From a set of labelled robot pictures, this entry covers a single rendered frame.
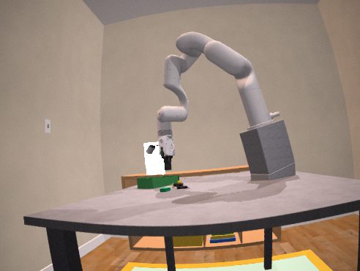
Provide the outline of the green open-top bin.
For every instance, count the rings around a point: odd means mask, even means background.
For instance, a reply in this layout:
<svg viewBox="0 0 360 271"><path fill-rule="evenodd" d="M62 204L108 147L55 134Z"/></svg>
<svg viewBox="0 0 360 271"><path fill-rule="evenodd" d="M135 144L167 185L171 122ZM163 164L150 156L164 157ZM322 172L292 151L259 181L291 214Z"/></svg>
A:
<svg viewBox="0 0 360 271"><path fill-rule="evenodd" d="M179 175L176 176L163 176L163 177L144 177L137 178L138 189L154 189L160 188L179 181Z"/></svg>

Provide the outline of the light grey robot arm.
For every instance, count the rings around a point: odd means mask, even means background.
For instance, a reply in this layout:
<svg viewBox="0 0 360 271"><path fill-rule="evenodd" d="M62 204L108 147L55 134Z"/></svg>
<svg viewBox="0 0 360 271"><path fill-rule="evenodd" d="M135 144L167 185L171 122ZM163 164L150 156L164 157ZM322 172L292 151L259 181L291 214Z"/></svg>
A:
<svg viewBox="0 0 360 271"><path fill-rule="evenodd" d="M247 130L272 123L272 119L280 115L279 112L268 113L253 66L239 53L197 32L188 32L178 37L176 47L183 55L166 57L163 86L177 95L180 106L164 106L160 110L160 115L159 111L157 112L158 136L173 135L172 122L186 120L188 99L181 88L181 73L186 72L202 53L210 62L235 77L250 124Z"/></svg>

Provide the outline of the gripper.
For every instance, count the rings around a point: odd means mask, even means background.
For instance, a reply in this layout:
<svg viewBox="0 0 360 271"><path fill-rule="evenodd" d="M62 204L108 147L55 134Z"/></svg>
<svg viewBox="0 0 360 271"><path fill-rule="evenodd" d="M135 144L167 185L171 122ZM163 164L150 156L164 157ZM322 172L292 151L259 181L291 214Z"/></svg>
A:
<svg viewBox="0 0 360 271"><path fill-rule="evenodd" d="M171 159L175 155L175 147L172 135L160 135L158 136L158 150L159 156L163 159L164 170L171 170ZM164 156L165 155L165 156Z"/></svg>

